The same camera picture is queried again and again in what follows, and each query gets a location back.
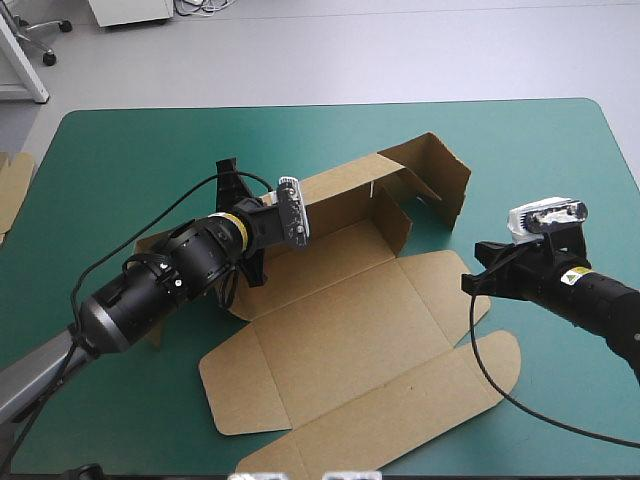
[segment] yellow ring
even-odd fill
[[[242,223],[242,220],[240,220],[235,215],[232,215],[227,212],[216,212],[211,216],[224,217],[227,220],[231,221],[238,228],[238,230],[240,231],[240,235],[242,236],[242,251],[244,252],[249,246],[249,232],[247,232],[247,227],[244,226],[244,223]]]

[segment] chair wheel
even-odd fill
[[[65,20],[63,22],[60,22],[58,24],[58,27],[60,27],[60,31],[67,33],[70,32],[71,30],[73,30],[73,25],[71,25],[71,22],[69,20]]]
[[[56,61],[58,59],[56,58],[56,56],[53,53],[45,53],[44,55],[42,55],[42,62],[47,66],[47,67],[51,67],[52,65],[56,64]]]

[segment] white cabinet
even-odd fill
[[[89,0],[89,5],[101,27],[173,17],[173,0]]]

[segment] gray metal arm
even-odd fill
[[[71,342],[71,334],[64,330],[0,372],[0,426],[15,422],[44,393]],[[78,347],[63,378],[69,378],[91,360],[92,357]]]

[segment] cable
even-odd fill
[[[87,276],[93,270],[95,270],[97,267],[99,267],[104,262],[106,262],[107,260],[112,258],[114,255],[116,255],[119,252],[121,252],[128,245],[133,243],[140,235],[142,235],[147,230],[149,230],[151,227],[156,225],[160,220],[162,220],[164,217],[166,217],[174,208],[176,208],[178,205],[180,205],[180,203],[182,203],[189,196],[191,196],[191,194],[194,193],[196,190],[198,190],[199,188],[201,188],[204,185],[208,184],[209,182],[218,179],[219,177],[221,177],[223,175],[233,175],[233,174],[237,174],[237,175],[240,175],[242,177],[253,178],[254,180],[260,182],[269,192],[273,191],[273,187],[269,184],[269,182],[267,182],[265,179],[263,179],[263,178],[261,178],[261,177],[259,177],[257,175],[254,175],[252,173],[247,173],[247,172],[222,172],[222,173],[219,173],[219,174],[216,174],[216,175],[211,175],[210,177],[207,177],[204,180],[201,180],[200,182],[195,184],[193,187],[191,187],[189,190],[187,190],[186,193],[184,193],[180,198],[178,198],[175,202],[173,202],[160,215],[158,215],[151,222],[149,222],[147,225],[145,225],[140,230],[138,230],[136,233],[134,233],[131,237],[129,237],[123,243],[121,243],[116,248],[114,248],[111,252],[109,252],[108,254],[103,256],[101,259],[99,259],[98,261],[96,261],[93,264],[91,264],[89,267],[87,267],[80,274],[75,286],[73,287],[73,290],[71,291],[71,296],[70,296],[71,308],[73,310],[74,326],[75,326],[75,328],[74,328],[75,332],[73,334],[73,340],[71,342],[71,346],[69,347],[69,350],[68,350],[67,354],[65,355],[62,363],[60,364],[60,368],[58,368],[58,370],[56,371],[56,374],[52,378],[51,382],[49,382],[49,385],[47,385],[47,387],[45,388],[44,393],[38,399],[37,406],[36,406],[35,410],[29,416],[29,420],[27,421],[27,423],[25,424],[24,428],[20,432],[20,436],[16,439],[15,443],[13,444],[13,447],[11,448],[11,450],[9,451],[7,456],[2,461],[2,465],[0,466],[0,477],[2,477],[5,474],[5,472],[8,471],[9,466],[11,465],[11,461],[13,460],[13,457],[15,457],[16,453],[18,452],[18,449],[22,445],[22,442],[24,442],[24,439],[26,438],[27,434],[31,430],[31,427],[33,427],[33,424],[38,419],[38,416],[40,415],[40,412],[42,412],[45,404],[47,403],[49,398],[51,398],[51,395],[53,395],[53,393],[56,391],[56,389],[60,385],[62,385],[64,372],[67,369],[67,366],[69,365],[69,362],[71,361],[71,358],[73,357],[73,354],[75,353],[76,349],[80,346],[80,344],[82,342],[82,340],[81,340],[82,322],[80,320],[80,312],[79,312],[79,309],[78,309],[77,297],[78,297],[78,292],[80,291],[80,288],[82,287],[82,284],[84,283],[84,280],[87,278]],[[234,281],[233,281],[233,284],[232,284],[232,289],[233,289],[234,292],[235,292],[235,286],[236,285],[237,285],[237,277],[234,278]]]
[[[522,249],[516,250],[514,253],[504,257],[504,259],[494,262],[494,265],[491,265],[484,272],[484,274],[482,274],[482,277],[484,278],[484,277],[494,273],[496,270],[498,270],[499,268],[503,267],[504,265],[506,265],[511,260],[514,260],[515,258],[519,257],[520,255],[522,255],[526,251],[527,251],[526,248],[522,248]],[[583,430],[582,428],[574,427],[573,425],[569,425],[569,424],[560,422],[558,420],[555,420],[553,418],[547,417],[546,415],[543,415],[542,413],[537,412],[537,411],[529,408],[525,404],[521,403],[519,400],[517,400],[516,398],[512,397],[509,393],[505,392],[496,383],[496,381],[489,374],[489,371],[487,370],[487,367],[485,367],[484,363],[482,362],[482,358],[480,357],[480,351],[478,350],[478,343],[476,341],[474,309],[475,309],[476,298],[477,298],[477,293],[476,292],[478,291],[479,286],[481,285],[481,283],[482,282],[480,282],[479,284],[476,284],[476,288],[474,289],[474,292],[471,295],[471,303],[470,303],[470,306],[469,306],[469,333],[471,334],[471,347],[473,348],[473,355],[476,357],[476,362],[478,363],[478,367],[480,367],[480,370],[482,371],[482,374],[484,375],[484,378],[487,379],[487,382],[489,382],[489,384],[493,387],[493,389],[496,392],[498,392],[500,395],[502,395],[502,397],[505,400],[507,400],[509,403],[511,403],[514,407],[518,408],[519,410],[523,411],[524,413],[526,413],[528,415],[531,415],[532,417],[537,418],[538,420],[542,420],[543,422],[546,422],[546,423],[548,423],[550,425],[553,425],[554,427],[562,428],[564,430],[567,430],[569,432],[575,433],[577,435],[582,435],[582,436],[585,436],[585,437],[593,438],[595,440],[600,440],[600,441],[603,441],[603,442],[613,443],[613,444],[616,444],[616,445],[622,445],[624,447],[640,449],[640,442],[632,442],[630,440],[624,440],[624,439],[617,438],[617,437],[611,437],[609,435],[603,435],[603,434],[600,434],[600,433],[590,432],[588,430]]]
[[[174,9],[181,17],[197,16],[197,17],[212,17],[217,12],[220,12],[231,5],[236,3],[237,0],[224,0],[221,4],[217,5],[214,0],[203,0],[200,5],[195,5],[189,0],[180,0],[180,7],[178,6],[178,0],[173,1]],[[196,7],[195,10],[188,10],[186,4]]]

